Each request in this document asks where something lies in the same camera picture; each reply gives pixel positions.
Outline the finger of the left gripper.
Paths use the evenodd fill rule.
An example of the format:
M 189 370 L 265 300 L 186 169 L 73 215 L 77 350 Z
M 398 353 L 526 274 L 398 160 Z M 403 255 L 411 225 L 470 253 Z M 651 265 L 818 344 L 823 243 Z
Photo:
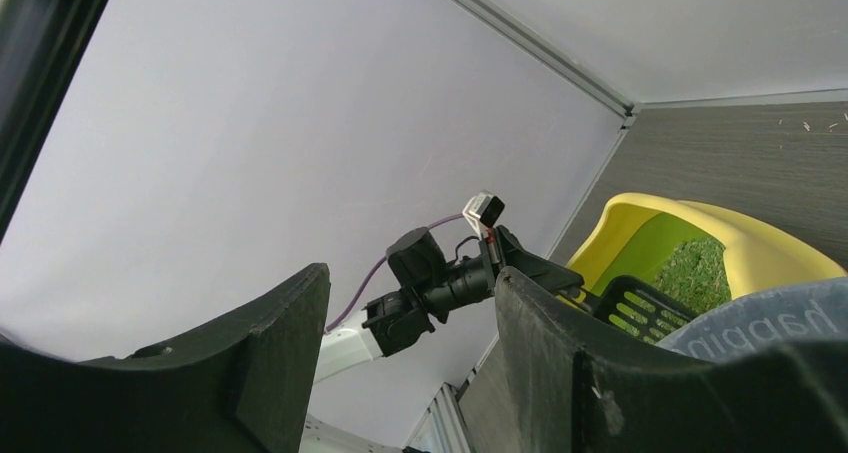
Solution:
M 549 292 L 571 293 L 584 286 L 579 273 L 529 252 L 505 226 L 496 227 L 496 245 L 500 269 L 516 269 Z

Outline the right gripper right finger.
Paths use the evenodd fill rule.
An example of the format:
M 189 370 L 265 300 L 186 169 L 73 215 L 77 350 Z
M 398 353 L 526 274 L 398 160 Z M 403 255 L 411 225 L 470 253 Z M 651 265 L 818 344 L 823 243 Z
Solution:
M 845 342 L 710 363 L 617 331 L 514 268 L 494 299 L 523 452 L 847 448 Z

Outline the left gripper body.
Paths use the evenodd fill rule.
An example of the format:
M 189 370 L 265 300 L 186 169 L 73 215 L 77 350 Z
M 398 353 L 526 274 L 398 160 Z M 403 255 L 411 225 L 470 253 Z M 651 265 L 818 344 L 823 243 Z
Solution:
M 478 242 L 478 256 L 446 265 L 445 272 L 423 293 L 423 304 L 429 314 L 448 315 L 492 296 L 495 277 L 504 262 L 501 233 L 501 227 L 490 230 L 489 238 Z

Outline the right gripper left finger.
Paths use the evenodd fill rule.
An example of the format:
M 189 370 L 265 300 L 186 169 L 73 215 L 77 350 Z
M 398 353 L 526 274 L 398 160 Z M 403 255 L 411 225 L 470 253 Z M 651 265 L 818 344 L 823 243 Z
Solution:
M 129 357 L 70 362 L 1 346 L 5 452 L 295 452 L 327 314 L 313 263 Z

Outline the black litter scoop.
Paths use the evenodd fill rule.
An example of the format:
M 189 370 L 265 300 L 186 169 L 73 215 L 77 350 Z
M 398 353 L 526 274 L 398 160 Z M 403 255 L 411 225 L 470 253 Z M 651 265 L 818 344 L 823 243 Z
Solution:
M 600 296 L 584 287 L 558 293 L 561 301 L 641 341 L 656 344 L 697 314 L 648 283 L 629 275 L 613 278 Z

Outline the yellow litter box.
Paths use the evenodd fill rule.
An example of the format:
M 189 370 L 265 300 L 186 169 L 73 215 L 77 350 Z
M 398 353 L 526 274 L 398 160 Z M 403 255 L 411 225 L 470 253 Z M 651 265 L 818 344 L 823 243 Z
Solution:
M 847 275 L 825 254 L 756 218 L 706 203 L 633 192 L 607 201 L 567 267 L 583 276 L 591 293 L 600 295 L 619 275 L 652 282 L 680 244 L 708 237 L 723 245 L 732 298 Z

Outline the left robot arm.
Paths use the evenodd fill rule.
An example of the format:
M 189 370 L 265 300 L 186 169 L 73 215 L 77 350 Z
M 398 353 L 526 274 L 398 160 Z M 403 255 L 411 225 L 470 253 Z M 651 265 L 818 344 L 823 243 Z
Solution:
M 504 226 L 476 243 L 477 256 L 451 262 L 426 227 L 391 245 L 385 260 L 399 288 L 368 302 L 324 335 L 313 383 L 410 348 L 421 335 L 435 331 L 434 321 L 444 324 L 451 312 L 491 298 L 505 268 L 556 296 L 573 296 L 584 286 L 579 273 L 525 250 Z

